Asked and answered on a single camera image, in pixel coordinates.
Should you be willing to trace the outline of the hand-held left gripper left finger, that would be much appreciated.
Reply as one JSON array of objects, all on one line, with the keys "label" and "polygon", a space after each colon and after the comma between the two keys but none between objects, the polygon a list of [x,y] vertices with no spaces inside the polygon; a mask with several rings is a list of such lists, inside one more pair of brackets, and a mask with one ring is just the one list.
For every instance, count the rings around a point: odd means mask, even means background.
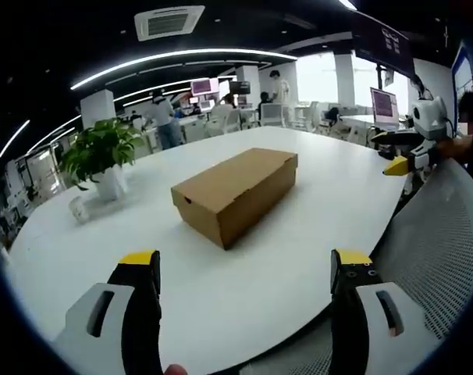
[{"label": "hand-held left gripper left finger", "polygon": [[126,255],[68,309],[55,348],[78,374],[160,374],[160,292],[159,252]]}]

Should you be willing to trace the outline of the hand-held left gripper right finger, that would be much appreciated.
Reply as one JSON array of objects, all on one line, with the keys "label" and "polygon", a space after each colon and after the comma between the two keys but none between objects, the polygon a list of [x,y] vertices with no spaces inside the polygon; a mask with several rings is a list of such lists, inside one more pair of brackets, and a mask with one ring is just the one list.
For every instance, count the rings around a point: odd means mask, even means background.
[{"label": "hand-held left gripper right finger", "polygon": [[430,353],[423,308],[363,252],[331,252],[331,374],[409,374]]}]

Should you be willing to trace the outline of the person's right hand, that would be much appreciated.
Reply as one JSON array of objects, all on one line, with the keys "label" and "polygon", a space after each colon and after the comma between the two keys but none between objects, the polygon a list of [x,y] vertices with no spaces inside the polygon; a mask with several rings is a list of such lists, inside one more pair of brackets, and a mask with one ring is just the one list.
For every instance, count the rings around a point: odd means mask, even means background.
[{"label": "person's right hand", "polygon": [[458,163],[468,163],[471,154],[473,136],[447,138],[436,145],[441,159],[455,159]]}]

